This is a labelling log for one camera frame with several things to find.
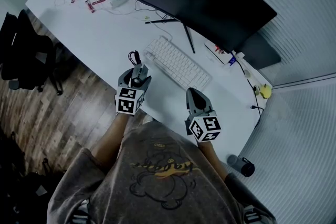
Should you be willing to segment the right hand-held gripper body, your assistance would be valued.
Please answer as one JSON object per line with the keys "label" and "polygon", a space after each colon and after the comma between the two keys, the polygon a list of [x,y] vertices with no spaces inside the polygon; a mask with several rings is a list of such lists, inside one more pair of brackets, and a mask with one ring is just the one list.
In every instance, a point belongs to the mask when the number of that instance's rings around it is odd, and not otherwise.
{"label": "right hand-held gripper body", "polygon": [[198,143],[215,140],[221,133],[221,126],[215,110],[191,113],[185,121],[187,135],[195,137]]}

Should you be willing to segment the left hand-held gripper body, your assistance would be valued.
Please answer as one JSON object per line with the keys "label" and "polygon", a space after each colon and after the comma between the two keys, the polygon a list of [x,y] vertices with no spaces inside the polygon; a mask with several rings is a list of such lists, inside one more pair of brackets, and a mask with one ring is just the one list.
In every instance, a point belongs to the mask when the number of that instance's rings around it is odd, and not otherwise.
{"label": "left hand-held gripper body", "polygon": [[135,115],[142,103],[151,83],[152,77],[132,79],[133,68],[125,71],[118,78],[118,88],[115,95],[116,112]]}

